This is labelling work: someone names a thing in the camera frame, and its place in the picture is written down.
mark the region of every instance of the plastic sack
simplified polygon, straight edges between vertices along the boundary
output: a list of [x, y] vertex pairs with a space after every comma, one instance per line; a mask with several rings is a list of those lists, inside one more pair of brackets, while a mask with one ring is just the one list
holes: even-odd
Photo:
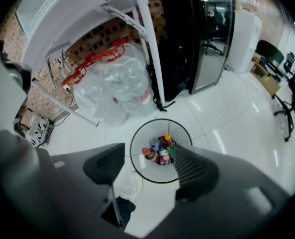
[[114, 127], [126, 121], [127, 112], [91, 71], [88, 70], [81, 82], [73, 86], [73, 94], [84, 115], [101, 119]]
[[121, 57], [98, 62], [94, 70], [131, 116], [145, 117], [155, 110], [146, 60], [134, 45], [126, 43], [123, 47]]

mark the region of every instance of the trash can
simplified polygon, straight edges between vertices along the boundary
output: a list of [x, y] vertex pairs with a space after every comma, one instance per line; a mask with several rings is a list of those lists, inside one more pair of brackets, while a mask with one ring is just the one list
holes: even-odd
[[172, 139], [182, 146], [192, 146], [192, 139], [187, 130], [179, 123], [170, 119], [154, 119], [141, 126], [131, 141], [130, 158], [136, 172], [144, 179], [154, 183], [169, 183], [178, 179], [172, 164], [162, 166], [153, 163], [142, 154], [142, 148], [150, 148], [149, 139], [164, 136], [168, 132]]

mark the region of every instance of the brick wall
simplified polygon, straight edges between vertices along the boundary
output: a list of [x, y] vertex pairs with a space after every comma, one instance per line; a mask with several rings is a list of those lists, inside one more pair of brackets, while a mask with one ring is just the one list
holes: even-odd
[[[21, 0], [18, 0], [13, 5], [0, 26], [0, 38], [5, 42], [4, 51], [8, 53], [8, 58], [13, 62], [20, 61], [27, 39], [15, 17], [15, 11], [19, 6], [20, 1]], [[157, 39], [159, 39], [161, 35], [167, 37], [166, 21], [164, 19], [161, 0], [148, 1]], [[90, 53], [108, 49], [113, 41], [128, 34], [133, 34], [135, 41], [139, 41], [138, 33], [134, 28], [126, 25], [121, 19], [112, 19], [95, 29], [92, 29], [75, 42], [66, 51], [65, 62], [68, 66], [74, 69], [82, 63], [85, 57]], [[62, 80], [60, 72], [61, 64], [57, 59], [51, 61], [51, 68], [55, 81], [60, 82]], [[74, 110], [78, 108], [74, 102], [71, 103], [73, 100], [73, 95], [71, 93], [63, 89], [60, 91], [53, 91], [46, 64], [39, 68], [33, 77], [35, 77], [49, 92], [57, 94], [57, 98], [63, 101], [66, 105], [69, 106], [71, 104], [71, 108]], [[67, 114], [62, 108], [45, 97], [36, 87], [34, 87], [34, 85], [32, 85], [28, 93], [27, 107], [32, 109], [34, 113], [53, 121], [57, 121]], [[32, 115], [33, 113], [27, 112], [23, 117], [22, 123], [29, 126], [29, 121]]]
[[[240, 10], [241, 0], [236, 0], [236, 10]], [[255, 14], [262, 21], [260, 39], [278, 46], [284, 28], [284, 18], [276, 0], [259, 0]]]

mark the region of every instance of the person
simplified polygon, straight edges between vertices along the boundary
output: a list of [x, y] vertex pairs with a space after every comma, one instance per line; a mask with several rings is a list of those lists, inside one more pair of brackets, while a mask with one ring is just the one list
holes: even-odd
[[113, 204], [108, 207], [102, 215], [102, 218], [116, 226], [120, 226], [124, 231], [131, 219], [131, 213], [136, 209], [135, 201], [139, 196], [142, 185], [142, 178], [136, 172], [130, 172], [124, 176], [116, 189], [116, 192], [119, 192], [119, 196], [116, 198], [116, 203], [121, 224], [119, 225], [115, 219], [115, 209]]

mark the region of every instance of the white tiled floor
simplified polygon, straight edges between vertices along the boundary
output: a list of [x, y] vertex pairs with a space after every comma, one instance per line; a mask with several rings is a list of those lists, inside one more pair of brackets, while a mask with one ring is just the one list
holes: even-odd
[[[291, 102], [288, 87], [281, 88], [278, 96]], [[119, 179], [134, 170], [129, 145], [136, 130], [152, 119], [167, 118], [186, 128], [194, 146], [243, 158], [294, 194], [295, 128], [289, 142], [285, 142], [281, 117], [273, 116], [274, 101], [253, 75], [224, 71], [216, 86], [192, 96], [180, 93], [175, 100], [167, 113], [155, 111], [143, 119], [129, 119], [119, 128], [103, 123], [95, 127], [70, 115], [54, 129], [47, 149], [50, 155], [57, 155], [125, 142], [125, 165], [115, 181], [117, 187]], [[154, 184], [144, 180], [126, 232], [137, 237], [147, 235], [174, 207], [178, 187], [177, 181]]]

